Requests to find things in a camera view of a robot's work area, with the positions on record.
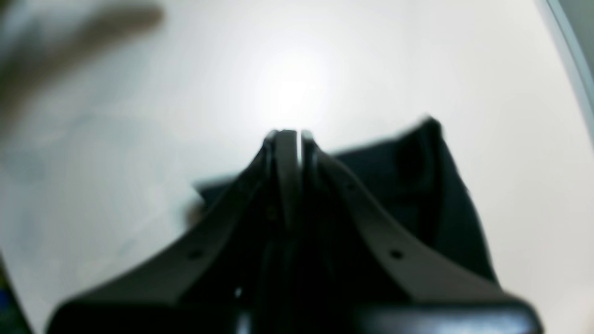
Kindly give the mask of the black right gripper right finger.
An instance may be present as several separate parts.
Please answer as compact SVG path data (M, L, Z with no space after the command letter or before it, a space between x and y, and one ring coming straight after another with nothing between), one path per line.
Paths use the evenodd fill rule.
M357 304L357 334L541 334L529 303L424 245L382 208L348 167L302 133L303 179L338 199L362 247L407 303Z

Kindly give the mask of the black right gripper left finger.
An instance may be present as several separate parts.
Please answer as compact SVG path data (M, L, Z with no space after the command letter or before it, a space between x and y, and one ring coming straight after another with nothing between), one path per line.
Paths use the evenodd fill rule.
M272 131L251 163L182 237L64 302L49 334L268 332L276 264L296 226L297 133Z

